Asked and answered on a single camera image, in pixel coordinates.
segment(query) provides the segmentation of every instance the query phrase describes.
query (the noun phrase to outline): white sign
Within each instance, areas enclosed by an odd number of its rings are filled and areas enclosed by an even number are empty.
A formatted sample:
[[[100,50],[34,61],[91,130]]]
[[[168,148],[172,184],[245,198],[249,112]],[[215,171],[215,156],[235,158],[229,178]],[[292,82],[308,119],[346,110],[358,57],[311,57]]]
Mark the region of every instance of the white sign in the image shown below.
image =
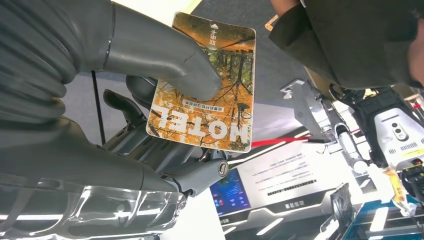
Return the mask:
[[[343,182],[343,158],[321,154],[313,144],[292,142],[237,167],[252,208],[336,188]],[[289,203],[289,208],[302,202]]]

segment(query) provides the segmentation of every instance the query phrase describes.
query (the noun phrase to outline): robotic hand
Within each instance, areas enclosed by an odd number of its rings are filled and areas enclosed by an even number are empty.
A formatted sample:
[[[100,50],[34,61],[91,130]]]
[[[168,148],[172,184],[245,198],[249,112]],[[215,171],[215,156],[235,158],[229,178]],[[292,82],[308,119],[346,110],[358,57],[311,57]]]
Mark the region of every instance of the robotic hand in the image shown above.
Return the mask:
[[[152,85],[138,76],[212,98],[221,78],[189,37],[109,0],[3,0],[0,25],[0,238],[161,233],[186,197],[227,174],[224,152],[188,162],[192,146],[148,137],[137,105],[113,92],[106,102],[128,126],[105,146],[62,116],[65,84],[80,72],[128,75],[147,107]]]

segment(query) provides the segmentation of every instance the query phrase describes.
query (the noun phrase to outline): autumn tree picture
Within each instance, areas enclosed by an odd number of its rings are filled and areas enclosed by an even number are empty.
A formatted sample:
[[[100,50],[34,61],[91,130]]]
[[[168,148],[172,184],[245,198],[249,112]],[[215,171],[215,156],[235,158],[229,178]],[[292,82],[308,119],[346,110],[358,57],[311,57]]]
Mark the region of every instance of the autumn tree picture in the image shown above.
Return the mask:
[[[252,137],[255,31],[185,13],[176,15],[173,27],[198,43],[219,73],[222,88],[214,98],[198,101],[159,81],[148,133],[205,148],[248,152]]]

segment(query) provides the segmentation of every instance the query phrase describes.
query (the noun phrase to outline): sleeve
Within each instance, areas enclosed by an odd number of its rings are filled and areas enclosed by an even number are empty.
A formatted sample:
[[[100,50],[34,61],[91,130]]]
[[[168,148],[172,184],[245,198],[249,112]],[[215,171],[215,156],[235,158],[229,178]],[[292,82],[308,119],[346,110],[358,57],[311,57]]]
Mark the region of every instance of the sleeve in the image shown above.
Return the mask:
[[[323,78],[337,83],[305,8],[299,4],[275,24],[269,39],[288,55]]]

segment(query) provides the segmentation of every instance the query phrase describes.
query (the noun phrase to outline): robotic arm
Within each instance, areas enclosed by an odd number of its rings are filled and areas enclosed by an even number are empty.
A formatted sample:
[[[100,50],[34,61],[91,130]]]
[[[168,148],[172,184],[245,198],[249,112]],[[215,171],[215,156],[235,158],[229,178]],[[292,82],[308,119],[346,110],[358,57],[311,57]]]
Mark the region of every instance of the robotic arm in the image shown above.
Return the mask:
[[[368,171],[382,201],[392,200],[404,216],[413,216],[416,205],[408,203],[403,187],[411,196],[424,200],[424,124],[413,115],[403,99],[390,87],[373,89],[376,95],[364,98],[364,90],[342,89],[331,94],[349,106],[354,119],[370,146],[371,160],[364,160],[345,121],[310,81],[295,80],[281,91],[293,97],[296,119],[322,143],[337,141],[347,163],[357,173]],[[312,115],[314,99],[324,109],[331,125],[324,132]]]
[[[194,165],[147,165],[143,118],[128,98],[106,97],[124,106],[130,127],[103,147],[62,116],[65,84],[91,70],[129,75],[139,100],[146,82],[136,76],[212,98],[221,79],[189,37],[109,0],[3,0],[0,29],[0,238],[160,233],[174,225],[187,196],[228,173],[224,153]],[[180,153],[180,163],[192,151],[156,143]],[[127,157],[133,152],[143,154]]]

